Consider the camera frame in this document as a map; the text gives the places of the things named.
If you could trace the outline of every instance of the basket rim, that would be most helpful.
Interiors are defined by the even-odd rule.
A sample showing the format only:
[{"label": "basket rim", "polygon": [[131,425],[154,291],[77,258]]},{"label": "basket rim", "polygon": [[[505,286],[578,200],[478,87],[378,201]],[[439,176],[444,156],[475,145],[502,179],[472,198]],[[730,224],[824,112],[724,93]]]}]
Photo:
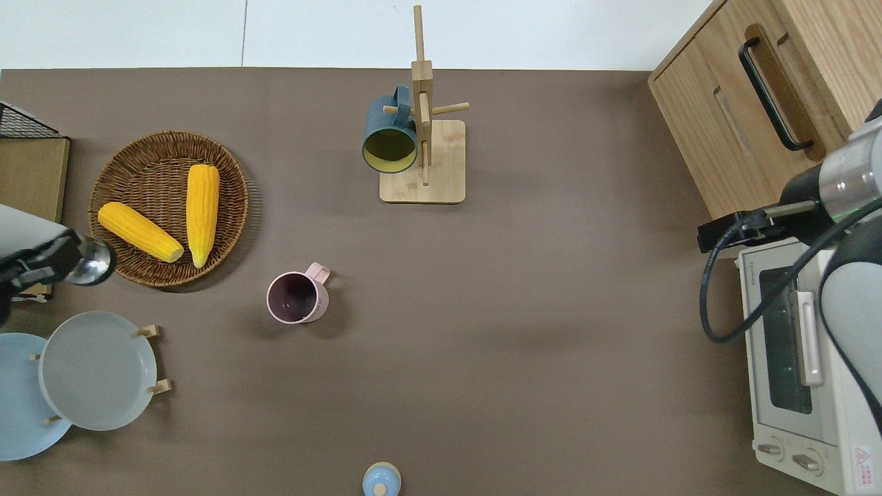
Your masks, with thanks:
[{"label": "basket rim", "polygon": [[98,222],[98,208],[100,208],[100,206],[96,205],[96,203],[98,201],[98,199],[96,198],[96,193],[99,189],[99,185],[103,184],[104,181],[107,179],[108,174],[110,174],[112,172],[112,166],[115,163],[119,163],[120,156],[126,152],[129,152],[133,148],[139,147],[144,141],[146,141],[148,139],[160,137],[160,136],[162,136],[162,137],[172,136],[173,137],[176,134],[189,136],[189,137],[192,137],[195,139],[202,140],[202,141],[206,142],[207,144],[209,144],[210,146],[218,147],[222,151],[222,153],[224,153],[230,157],[233,165],[235,166],[235,172],[236,172],[235,175],[237,178],[236,182],[237,182],[238,186],[241,187],[241,191],[242,191],[244,199],[245,199],[244,208],[243,208],[244,212],[241,216],[242,217],[241,221],[239,221],[235,226],[235,232],[231,233],[231,242],[222,246],[221,249],[218,251],[218,259],[216,259],[214,261],[214,263],[206,264],[204,267],[199,269],[199,272],[196,272],[193,275],[189,275],[186,277],[180,277],[180,278],[174,279],[172,281],[157,282],[156,280],[148,280],[148,279],[139,277],[135,274],[128,274],[124,270],[120,271],[119,270],[120,267],[119,267],[119,264],[117,261],[117,266],[116,266],[116,270],[115,270],[115,272],[117,274],[121,275],[124,279],[127,279],[129,281],[135,282],[137,284],[142,284],[142,285],[150,287],[150,288],[156,288],[156,289],[175,288],[175,287],[183,286],[184,284],[189,284],[191,282],[197,281],[198,279],[201,279],[202,277],[206,276],[207,274],[210,274],[211,272],[213,272],[214,269],[216,269],[218,266],[220,266],[227,259],[229,254],[232,253],[232,251],[235,249],[235,246],[239,243],[239,240],[242,237],[242,233],[245,230],[245,224],[247,223],[247,220],[248,220],[248,214],[250,213],[251,195],[250,195],[249,186],[248,186],[248,179],[245,176],[245,173],[242,169],[242,165],[239,163],[238,159],[236,159],[235,155],[233,155],[233,153],[229,151],[229,149],[227,149],[225,146],[223,146],[217,140],[211,139],[211,138],[209,138],[203,134],[197,133],[197,132],[184,131],[184,130],[166,130],[166,131],[153,132],[153,133],[147,134],[145,136],[142,136],[138,139],[135,139],[134,141],[132,141],[131,143],[129,143],[125,147],[120,148],[115,154],[113,154],[112,157],[110,157],[110,160],[108,160],[108,162],[104,164],[104,167],[101,169],[101,172],[98,174],[98,177],[95,179],[95,182],[92,187],[92,192],[89,195],[89,208],[88,208],[89,234],[93,237],[95,236],[95,231],[96,231],[95,225]]}]

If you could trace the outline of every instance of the oven door handle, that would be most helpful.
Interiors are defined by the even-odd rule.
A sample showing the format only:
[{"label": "oven door handle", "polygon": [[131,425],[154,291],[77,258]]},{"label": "oven door handle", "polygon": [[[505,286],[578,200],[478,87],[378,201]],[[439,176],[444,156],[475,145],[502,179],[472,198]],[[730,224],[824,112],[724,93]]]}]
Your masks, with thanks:
[{"label": "oven door handle", "polygon": [[791,303],[796,308],[798,328],[796,329],[797,357],[799,360],[799,379],[804,386],[824,384],[821,371],[821,354],[818,346],[818,319],[815,313],[815,294],[812,291],[793,291]]}]

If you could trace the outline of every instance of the light blue plate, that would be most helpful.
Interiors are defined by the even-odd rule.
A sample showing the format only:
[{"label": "light blue plate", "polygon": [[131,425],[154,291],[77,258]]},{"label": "light blue plate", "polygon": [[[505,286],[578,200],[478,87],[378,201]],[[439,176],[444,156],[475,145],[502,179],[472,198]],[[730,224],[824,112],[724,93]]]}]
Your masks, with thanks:
[{"label": "light blue plate", "polygon": [[65,419],[45,425],[56,413],[43,399],[40,362],[46,340],[21,333],[0,334],[0,462],[34,456],[54,445],[71,427]]}]

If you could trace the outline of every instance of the toaster oven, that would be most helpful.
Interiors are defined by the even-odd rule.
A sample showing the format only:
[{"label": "toaster oven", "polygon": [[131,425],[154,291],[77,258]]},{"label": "toaster oven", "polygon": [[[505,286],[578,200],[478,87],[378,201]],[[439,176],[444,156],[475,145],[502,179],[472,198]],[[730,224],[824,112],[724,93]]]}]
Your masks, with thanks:
[{"label": "toaster oven", "polygon": [[[739,253],[745,316],[807,249],[790,238]],[[820,252],[745,335],[753,449],[759,462],[829,492],[882,494],[882,439],[818,313],[831,256]]]}]

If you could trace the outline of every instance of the dark blue mug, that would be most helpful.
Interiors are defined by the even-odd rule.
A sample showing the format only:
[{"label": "dark blue mug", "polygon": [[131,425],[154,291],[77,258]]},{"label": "dark blue mug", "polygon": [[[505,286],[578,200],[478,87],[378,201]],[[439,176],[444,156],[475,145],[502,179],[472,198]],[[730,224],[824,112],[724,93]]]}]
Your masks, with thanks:
[{"label": "dark blue mug", "polygon": [[[384,106],[395,107],[387,114]],[[394,174],[416,162],[416,123],[410,116],[410,88],[399,85],[395,93],[377,98],[368,107],[362,157],[373,169]]]}]

